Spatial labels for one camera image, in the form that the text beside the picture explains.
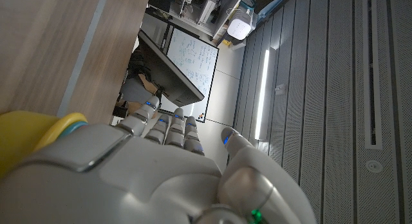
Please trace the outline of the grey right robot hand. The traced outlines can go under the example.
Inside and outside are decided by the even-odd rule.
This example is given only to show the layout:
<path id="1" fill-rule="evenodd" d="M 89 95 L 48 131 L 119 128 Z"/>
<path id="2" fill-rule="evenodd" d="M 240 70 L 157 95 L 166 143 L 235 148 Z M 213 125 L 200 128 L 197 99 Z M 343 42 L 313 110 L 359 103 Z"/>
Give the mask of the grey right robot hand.
<path id="1" fill-rule="evenodd" d="M 180 109 L 146 129 L 150 98 L 118 124 L 81 113 L 1 115 L 2 223 L 315 223 L 300 186 L 235 129 L 225 170 Z"/>

